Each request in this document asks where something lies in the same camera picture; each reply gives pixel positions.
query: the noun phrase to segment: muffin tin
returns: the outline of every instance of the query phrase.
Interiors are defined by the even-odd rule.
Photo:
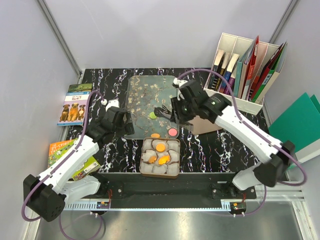
[[[145,177],[177,178],[180,171],[180,141],[146,137],[143,140],[139,169]]]

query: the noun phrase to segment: green folder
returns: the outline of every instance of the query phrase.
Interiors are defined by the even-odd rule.
[[[320,104],[316,96],[302,94],[274,121],[269,133],[283,143],[294,143],[295,152],[320,139]]]

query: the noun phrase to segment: white file organizer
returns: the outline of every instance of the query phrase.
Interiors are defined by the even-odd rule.
[[[249,39],[249,38],[245,38],[245,37],[241,37],[241,36],[236,36],[236,35],[231,35],[231,34],[227,34],[227,33],[222,33],[221,38],[218,43],[217,50],[214,55],[214,58],[216,58],[218,50],[223,50],[224,52],[231,53],[231,54],[239,54],[239,57],[241,58],[241,56],[250,47],[252,41],[253,41],[253,39]],[[253,71],[253,76],[256,76],[259,68],[264,67],[264,65],[268,62],[268,60],[275,53],[275,51],[278,49],[278,47],[279,47],[278,45],[259,41],[258,53],[257,53],[255,68]],[[216,93],[216,91],[208,88],[210,77],[211,77],[211,74],[209,75],[209,77],[204,85],[204,90],[206,91],[206,93],[209,96],[212,96],[213,94]],[[222,94],[227,99],[232,101],[232,97],[230,95],[226,95],[223,93],[220,93],[220,94]],[[253,114],[253,115],[258,114],[258,112],[263,107],[263,103],[264,103],[264,100],[262,100],[260,103],[255,103],[255,102],[250,102],[250,101],[243,100],[240,98],[235,98],[235,101],[236,101],[236,105],[239,108],[239,110],[246,112],[246,113]]]

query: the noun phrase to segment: gray wall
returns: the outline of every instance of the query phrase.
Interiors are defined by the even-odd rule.
[[[290,0],[46,0],[80,68],[211,67],[221,33],[268,41]]]
[[[48,161],[58,140],[57,120],[77,77],[35,0],[0,4],[1,239],[19,240],[22,183]]]
[[[265,97],[271,122],[274,122],[300,95],[315,94],[320,100],[320,1],[301,0],[276,44],[288,40],[288,52],[284,68]],[[320,157],[302,164],[308,181],[302,191],[311,214],[313,224],[320,236],[319,172]],[[301,179],[298,169],[290,172],[293,179]]]

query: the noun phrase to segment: pink disc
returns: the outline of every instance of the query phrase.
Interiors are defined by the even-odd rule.
[[[178,135],[178,131],[177,131],[177,129],[175,129],[175,128],[170,128],[169,131],[168,131],[168,133],[169,133],[169,135],[170,135],[171,137],[175,137],[175,136]]]

